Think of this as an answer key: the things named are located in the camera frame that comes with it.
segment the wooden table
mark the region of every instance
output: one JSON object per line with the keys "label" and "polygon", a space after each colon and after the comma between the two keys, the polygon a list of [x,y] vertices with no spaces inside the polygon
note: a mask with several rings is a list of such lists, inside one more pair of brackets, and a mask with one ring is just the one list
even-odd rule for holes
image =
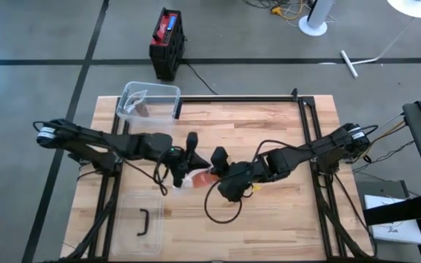
{"label": "wooden table", "polygon": [[[323,134],[339,127],[332,96],[315,96],[319,122]],[[110,132],[117,97],[102,96],[96,103],[91,128]],[[181,115],[172,133],[173,145],[184,147],[186,135],[199,135],[197,152],[209,159],[216,146],[224,146],[233,161],[250,161],[258,144],[266,139],[302,145],[305,140],[297,103],[293,102],[208,102],[183,104]],[[262,150],[278,145],[268,144]],[[136,165],[152,173],[153,165],[135,161]],[[349,165],[341,164],[338,173],[361,211],[360,201]],[[62,256],[72,251],[91,227],[99,194],[101,178],[89,175],[77,184]],[[371,254],[368,234],[355,218],[354,212],[337,183],[333,184],[341,222],[352,238]],[[124,166],[121,195],[134,190],[155,189],[151,179],[131,167]],[[215,224],[203,210],[208,187],[192,188],[184,193],[169,194],[164,199],[162,250],[155,257],[121,258],[110,253],[112,261],[278,261],[323,260],[325,252],[314,199],[313,183],[308,164],[300,164],[284,180],[262,184],[253,197],[243,200],[243,210],[231,224]],[[238,206],[211,194],[210,213],[219,219],[231,218]],[[338,254],[333,228],[330,239],[334,254]],[[99,238],[99,249],[103,234]]]}

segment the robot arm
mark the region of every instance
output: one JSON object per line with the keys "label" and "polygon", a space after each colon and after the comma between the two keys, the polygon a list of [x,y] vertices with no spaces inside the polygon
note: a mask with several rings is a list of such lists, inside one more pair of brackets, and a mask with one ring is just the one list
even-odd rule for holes
{"label": "robot arm", "polygon": [[298,164],[314,160],[321,173],[332,174],[338,170],[341,159],[356,158],[370,142],[358,125],[347,123],[331,134],[299,147],[284,148],[257,153],[251,162],[227,163],[227,153],[218,147],[211,158],[212,173],[221,179],[220,194],[230,202],[239,202],[244,191],[252,183],[269,183],[284,179]]}

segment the transparent box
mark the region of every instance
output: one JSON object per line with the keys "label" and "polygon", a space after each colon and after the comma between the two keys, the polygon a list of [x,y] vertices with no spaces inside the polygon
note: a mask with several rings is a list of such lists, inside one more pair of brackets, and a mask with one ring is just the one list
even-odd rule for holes
{"label": "transparent box", "polygon": [[128,121],[132,133],[168,133],[175,123],[181,91],[172,85],[141,83],[126,84],[116,114]]}
{"label": "transparent box", "polygon": [[156,191],[123,194],[113,228],[113,255],[120,259],[159,255],[162,250],[163,217],[163,197]]}

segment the concrete floor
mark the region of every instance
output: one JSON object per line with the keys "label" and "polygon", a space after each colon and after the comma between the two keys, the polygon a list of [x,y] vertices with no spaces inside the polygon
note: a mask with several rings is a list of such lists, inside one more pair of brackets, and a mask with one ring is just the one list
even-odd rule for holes
{"label": "concrete floor", "polygon": [[[0,59],[82,59],[102,0],[0,0]],[[183,12],[186,58],[332,58],[341,49],[352,58],[374,57],[408,18],[386,1],[340,0],[320,38],[310,38],[267,10],[236,0],[112,0],[93,59],[148,58],[148,43],[162,7]],[[341,122],[381,124],[401,105],[421,99],[421,20],[415,20],[388,58],[397,64],[357,66],[352,78],[343,64],[195,65],[220,94],[332,94]],[[0,66],[0,262],[19,262],[42,195],[54,151],[35,142],[31,122],[63,118],[71,102],[78,66]],[[157,83],[152,66],[90,66],[74,121],[88,126],[97,96],[119,95],[125,83]],[[186,66],[172,83],[182,94],[209,94]],[[382,140],[372,156],[411,139],[404,129]],[[406,181],[421,194],[421,161],[414,146],[364,172]],[[59,255],[75,190],[77,165],[67,158],[51,199],[35,259]],[[358,175],[358,181],[375,180]],[[421,262],[415,246],[381,244],[382,259]]]}

